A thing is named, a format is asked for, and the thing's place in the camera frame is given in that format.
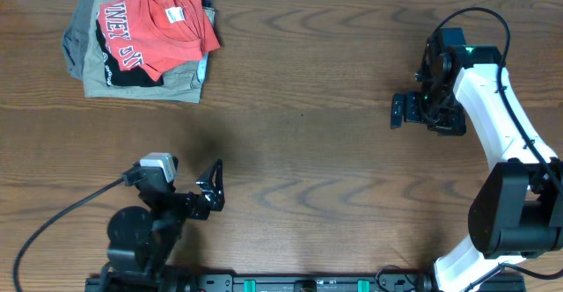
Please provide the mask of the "red orange t-shirt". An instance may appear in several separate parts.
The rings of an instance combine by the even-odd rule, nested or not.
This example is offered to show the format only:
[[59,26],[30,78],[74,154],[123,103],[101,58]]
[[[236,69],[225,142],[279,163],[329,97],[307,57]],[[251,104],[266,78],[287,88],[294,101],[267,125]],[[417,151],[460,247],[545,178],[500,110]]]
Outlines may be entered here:
[[120,70],[153,81],[220,48],[202,0],[115,0],[99,6],[98,23]]

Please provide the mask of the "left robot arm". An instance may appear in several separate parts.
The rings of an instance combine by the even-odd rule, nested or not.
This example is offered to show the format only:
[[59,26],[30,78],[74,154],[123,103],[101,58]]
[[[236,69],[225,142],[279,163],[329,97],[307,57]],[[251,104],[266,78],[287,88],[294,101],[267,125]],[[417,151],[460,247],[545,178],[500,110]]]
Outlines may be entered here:
[[166,265],[188,219],[206,220],[225,204],[223,161],[216,160],[197,180],[199,193],[178,193],[178,159],[150,153],[122,174],[145,206],[118,211],[107,226],[108,262],[88,291],[196,291],[197,280]]

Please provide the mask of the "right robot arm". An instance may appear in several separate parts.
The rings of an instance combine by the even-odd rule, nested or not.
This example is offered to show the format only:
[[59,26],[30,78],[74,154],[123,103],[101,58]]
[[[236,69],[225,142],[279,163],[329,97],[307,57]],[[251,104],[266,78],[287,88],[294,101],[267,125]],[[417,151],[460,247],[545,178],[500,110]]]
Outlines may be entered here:
[[416,278],[417,291],[506,288],[506,269],[562,248],[562,161],[538,135],[495,46],[427,45],[419,91],[396,94],[391,128],[418,123],[464,135],[471,123],[489,175],[468,212],[468,234]]

